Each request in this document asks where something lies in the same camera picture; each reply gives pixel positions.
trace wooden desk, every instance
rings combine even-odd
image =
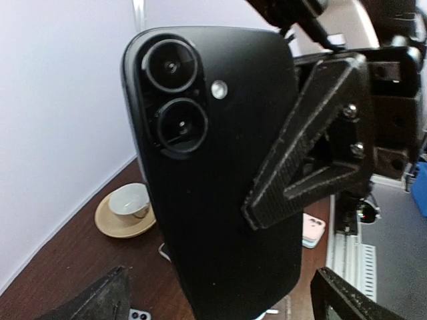
[[[126,183],[141,181],[136,162],[100,191],[46,246],[0,297],[0,319],[32,319],[70,300],[117,265],[130,268],[132,305],[150,311],[154,320],[194,319],[173,268],[157,252],[162,243],[157,226],[128,240],[101,234],[93,222],[98,203]],[[307,212],[325,221],[329,200]],[[292,319],[311,320],[310,281],[325,264],[327,237],[312,250],[304,249],[300,282],[291,293]],[[278,309],[284,303],[278,303]],[[280,315],[265,319],[281,320]]]

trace coffee cup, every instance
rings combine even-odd
[[[130,183],[115,190],[108,201],[110,211],[120,217],[143,219],[149,212],[147,187],[142,183]]]

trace saucer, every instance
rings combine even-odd
[[[108,201],[111,194],[106,196],[95,212],[95,224],[104,234],[113,238],[127,239],[141,235],[155,224],[155,216],[151,204],[147,215],[138,219],[133,215],[119,216],[111,212]]]

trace dual camera module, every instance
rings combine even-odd
[[[195,151],[207,134],[207,114],[201,106],[203,87],[197,80],[200,65],[195,50],[180,39],[155,42],[142,60],[148,82],[145,90],[150,93],[145,100],[155,97],[145,103],[151,109],[145,110],[150,135],[168,155]]]

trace metal bolt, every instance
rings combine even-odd
[[[349,119],[354,119],[358,115],[358,108],[353,104],[349,104],[342,109],[342,114]]]
[[[357,142],[350,146],[350,150],[352,151],[353,155],[357,158],[363,158],[365,156],[365,150],[363,143]]]

